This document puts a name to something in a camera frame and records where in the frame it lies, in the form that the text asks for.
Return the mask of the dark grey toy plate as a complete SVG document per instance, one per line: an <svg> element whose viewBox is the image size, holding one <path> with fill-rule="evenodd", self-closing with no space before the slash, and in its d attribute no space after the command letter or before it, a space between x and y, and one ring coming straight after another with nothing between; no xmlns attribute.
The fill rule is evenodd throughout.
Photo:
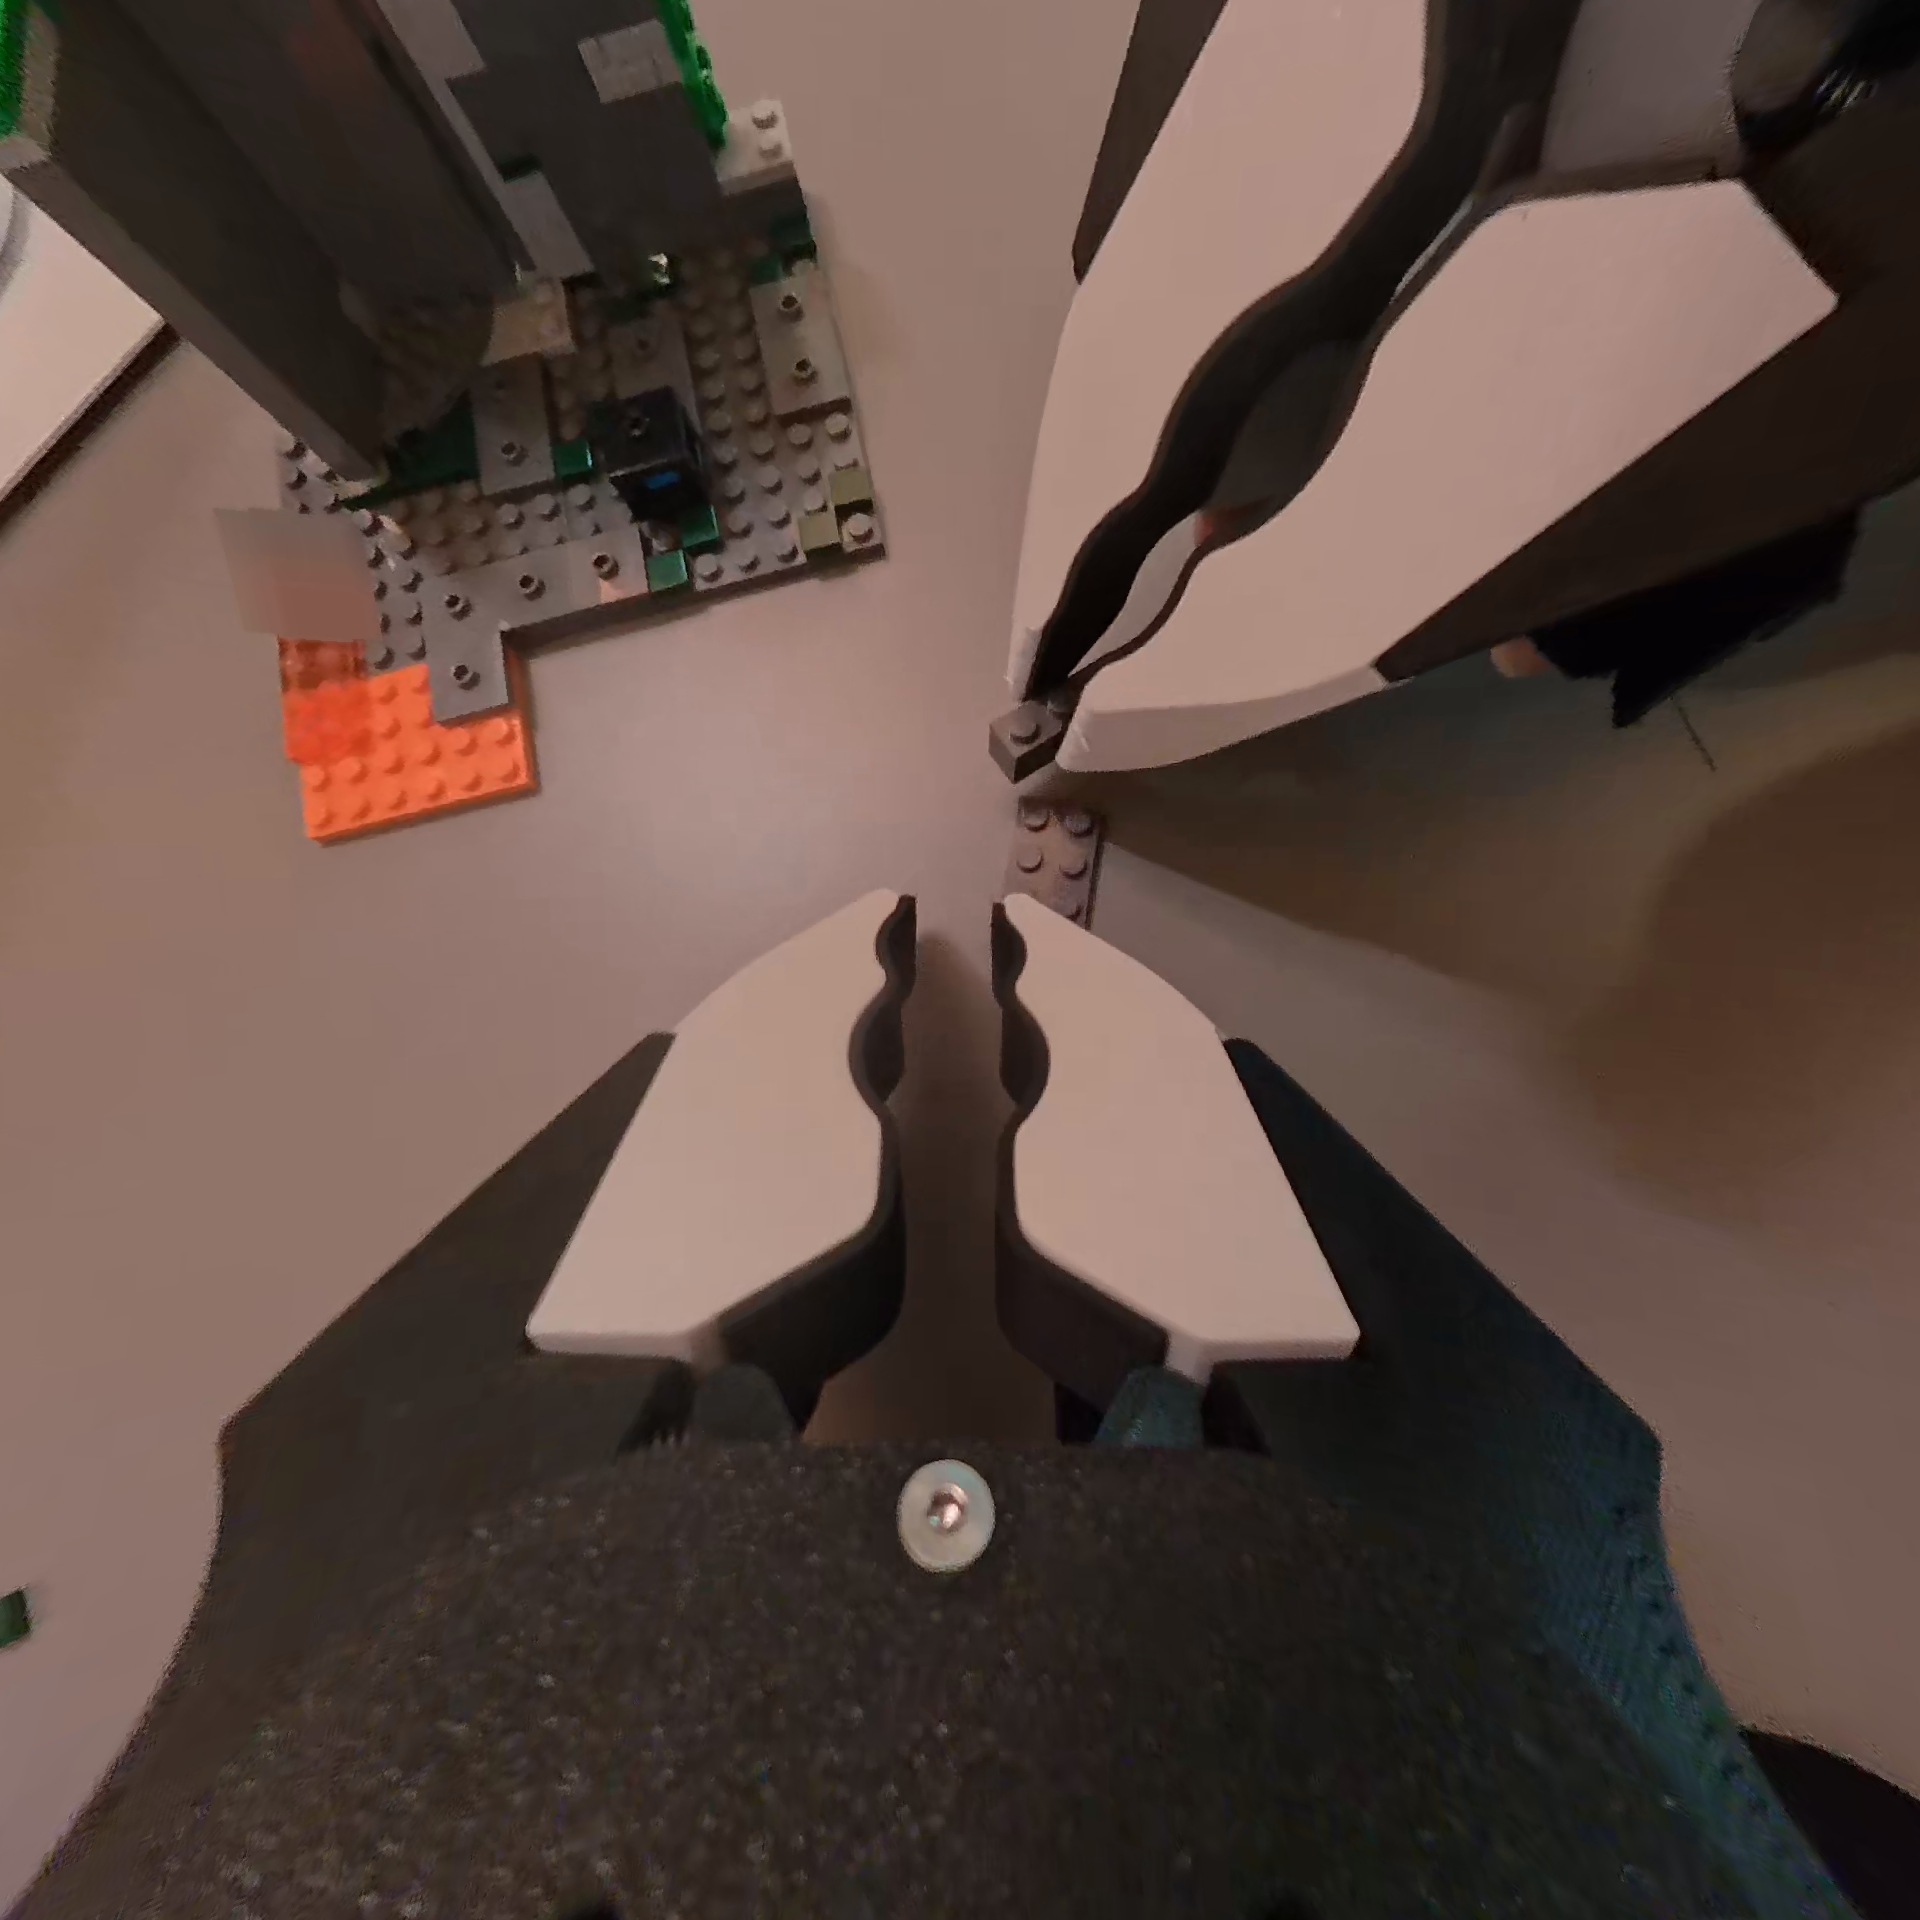
<svg viewBox="0 0 1920 1920"><path fill-rule="evenodd" d="M1086 800L1019 795L998 902L1031 896L1067 923L1095 923L1105 811Z"/></svg>

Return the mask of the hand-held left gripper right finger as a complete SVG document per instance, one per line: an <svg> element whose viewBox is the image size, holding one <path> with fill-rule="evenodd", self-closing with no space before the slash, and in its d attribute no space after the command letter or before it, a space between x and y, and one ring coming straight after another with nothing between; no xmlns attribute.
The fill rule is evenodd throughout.
<svg viewBox="0 0 1920 1920"><path fill-rule="evenodd" d="M996 904L996 1311L1049 1378L1342 1364L1358 1316L1224 1035L1034 896Z"/></svg>

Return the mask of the dark grey toy brick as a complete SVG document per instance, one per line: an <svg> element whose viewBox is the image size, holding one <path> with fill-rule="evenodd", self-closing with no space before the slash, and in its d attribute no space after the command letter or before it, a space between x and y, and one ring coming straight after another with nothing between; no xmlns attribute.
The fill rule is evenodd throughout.
<svg viewBox="0 0 1920 1920"><path fill-rule="evenodd" d="M990 760L1005 772L1005 782L1031 782L1034 772L1055 766L1067 714L1078 707L1075 684L1057 684L1039 699L1019 699L990 719Z"/></svg>

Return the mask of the grey desk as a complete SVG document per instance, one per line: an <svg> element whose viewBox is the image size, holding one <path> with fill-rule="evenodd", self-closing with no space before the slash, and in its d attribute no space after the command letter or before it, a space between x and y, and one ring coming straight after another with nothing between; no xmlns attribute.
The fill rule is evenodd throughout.
<svg viewBox="0 0 1920 1920"><path fill-rule="evenodd" d="M203 1587L217 1429L738 966L922 902L912 1290L817 1439L1039 1439L996 1328L984 753L1134 5L698 5L775 96L892 552L531 663L531 800L309 846L176 347L6 521L6 1910ZM1668 1446L1741 1722L1913 1788L1913 498L1633 729L1480 654L1139 782L1095 929L1261 1044Z"/></svg>

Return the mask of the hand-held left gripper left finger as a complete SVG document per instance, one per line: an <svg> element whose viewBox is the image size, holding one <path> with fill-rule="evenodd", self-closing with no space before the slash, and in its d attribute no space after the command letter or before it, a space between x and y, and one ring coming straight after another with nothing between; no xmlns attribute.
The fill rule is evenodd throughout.
<svg viewBox="0 0 1920 1920"><path fill-rule="evenodd" d="M868 891L719 978L666 1040L526 1316L552 1358L719 1364L748 1308L879 1208L887 1123L853 1022L901 983L916 902Z"/></svg>

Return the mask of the toy brick tower build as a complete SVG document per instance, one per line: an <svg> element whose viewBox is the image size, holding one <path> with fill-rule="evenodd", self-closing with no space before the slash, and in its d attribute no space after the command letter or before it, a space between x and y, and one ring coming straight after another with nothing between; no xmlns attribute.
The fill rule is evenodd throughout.
<svg viewBox="0 0 1920 1920"><path fill-rule="evenodd" d="M531 646L887 546L692 5L6 5L6 185L278 424L217 544L309 841L535 792Z"/></svg>

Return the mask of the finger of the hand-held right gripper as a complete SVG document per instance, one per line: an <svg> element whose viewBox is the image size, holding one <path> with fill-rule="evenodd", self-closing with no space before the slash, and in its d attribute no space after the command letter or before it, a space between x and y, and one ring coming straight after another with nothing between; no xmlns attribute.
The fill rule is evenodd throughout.
<svg viewBox="0 0 1920 1920"><path fill-rule="evenodd" d="M1306 485L1095 672L1057 766L1172 766L1372 694L1394 643L1832 315L1737 179L1475 219L1387 325Z"/></svg>
<svg viewBox="0 0 1920 1920"><path fill-rule="evenodd" d="M1046 386L1010 690L1055 690L1218 481L1287 351L1368 326L1502 117L1502 5L1233 0L1075 300Z"/></svg>

